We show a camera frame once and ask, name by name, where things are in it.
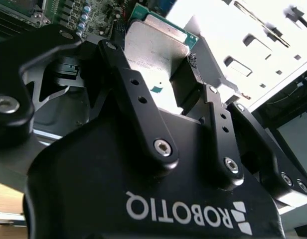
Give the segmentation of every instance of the screw hole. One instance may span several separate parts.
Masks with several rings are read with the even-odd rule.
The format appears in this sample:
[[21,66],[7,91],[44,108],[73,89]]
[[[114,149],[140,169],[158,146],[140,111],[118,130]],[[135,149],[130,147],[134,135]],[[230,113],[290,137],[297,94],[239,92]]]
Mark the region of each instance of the screw hole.
[[284,181],[289,185],[289,186],[293,186],[293,182],[292,180],[288,177],[288,175],[286,175],[285,173],[281,174],[282,178],[284,179]]
[[300,188],[302,188],[302,190],[307,193],[307,187],[305,186],[305,184],[301,181],[301,180],[297,180],[298,185],[300,186]]
[[301,57],[299,55],[296,55],[294,58],[297,59],[297,60],[301,59]]
[[148,102],[148,101],[146,100],[146,98],[145,98],[145,97],[142,97],[142,96],[139,96],[139,97],[138,97],[138,100],[139,100],[139,102],[142,103],[142,104],[147,104],[147,102]]
[[228,128],[227,127],[222,127],[222,129],[223,129],[223,131],[225,131],[226,133],[228,133],[229,132],[229,130],[228,130]]
[[7,100],[1,100],[0,101],[0,107],[2,108],[8,108],[8,107],[11,107],[11,102],[10,101],[7,101]]
[[130,82],[134,84],[135,86],[139,85],[139,82],[137,80],[130,80]]
[[235,164],[233,162],[230,162],[229,165],[231,168],[235,168]]
[[159,145],[159,148],[162,150],[162,151],[167,151],[167,146],[166,145],[164,145],[164,144],[160,144]]

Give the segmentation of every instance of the capacitor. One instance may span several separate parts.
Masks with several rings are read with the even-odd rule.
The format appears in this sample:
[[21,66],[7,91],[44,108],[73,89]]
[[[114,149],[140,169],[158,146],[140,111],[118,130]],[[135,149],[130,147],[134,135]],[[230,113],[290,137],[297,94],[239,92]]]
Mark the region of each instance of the capacitor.
[[83,21],[81,21],[81,22],[78,23],[78,25],[77,25],[77,28],[80,29],[80,30],[85,29],[85,27],[86,27],[86,24],[85,24]]
[[83,11],[84,11],[84,12],[90,13],[91,10],[92,10],[92,7],[91,7],[89,4],[87,4],[87,5],[85,5],[85,6],[83,7]]
[[83,32],[82,32],[82,31],[80,31],[80,30],[78,30],[78,31],[76,31],[76,35],[77,35],[77,36],[79,36],[79,37],[82,37]]
[[84,13],[84,14],[82,14],[81,16],[81,19],[83,20],[83,21],[87,21],[88,20],[88,14],[86,14],[86,13]]

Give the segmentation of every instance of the robotiq logo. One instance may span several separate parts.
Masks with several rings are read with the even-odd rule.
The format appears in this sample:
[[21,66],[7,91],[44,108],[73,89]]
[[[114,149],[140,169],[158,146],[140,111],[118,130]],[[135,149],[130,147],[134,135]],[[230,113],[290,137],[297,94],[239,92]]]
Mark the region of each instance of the robotiq logo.
[[[172,205],[172,216],[168,214],[168,205],[166,200],[162,199],[161,204],[154,198],[150,198],[150,203],[139,195],[131,192],[126,193],[129,198],[126,203],[126,209],[129,216],[135,220],[143,220],[151,213],[151,220],[160,223],[189,224],[194,221],[198,226],[211,226],[217,228],[223,224],[229,229],[233,229],[233,224],[228,209],[214,208],[205,206],[204,208],[198,204],[191,207],[183,202],[175,202]],[[234,220],[237,222],[239,230],[245,234],[252,235],[250,224],[246,221],[246,208],[243,202],[233,202],[235,210],[230,210]]]

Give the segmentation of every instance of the motherboard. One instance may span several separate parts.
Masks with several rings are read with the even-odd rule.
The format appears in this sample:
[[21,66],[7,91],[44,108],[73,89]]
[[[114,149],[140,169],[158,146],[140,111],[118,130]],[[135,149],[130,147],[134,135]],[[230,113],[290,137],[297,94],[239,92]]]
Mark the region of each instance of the motherboard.
[[91,34],[108,36],[113,22],[128,21],[136,4],[166,16],[174,3],[175,0],[0,0],[0,12],[35,28],[61,24],[84,39]]

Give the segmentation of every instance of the white metal panel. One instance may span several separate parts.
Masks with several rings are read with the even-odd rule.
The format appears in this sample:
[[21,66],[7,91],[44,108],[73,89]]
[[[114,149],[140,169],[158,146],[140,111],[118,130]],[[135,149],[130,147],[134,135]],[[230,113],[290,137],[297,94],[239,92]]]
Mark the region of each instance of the white metal panel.
[[[286,18],[286,12],[296,6],[307,21],[307,0],[238,2],[267,26],[276,27],[290,47],[267,37],[258,22],[233,5],[234,0],[229,5],[221,0],[178,0],[167,19],[185,27],[195,16],[196,31],[205,37],[224,75],[250,97],[249,100],[241,98],[239,102],[253,111],[307,70],[307,28]],[[267,53],[262,49],[257,53],[256,47],[243,43],[250,34],[271,50],[267,60],[264,58]],[[224,64],[229,56],[250,68],[252,73],[246,77],[230,70]]]

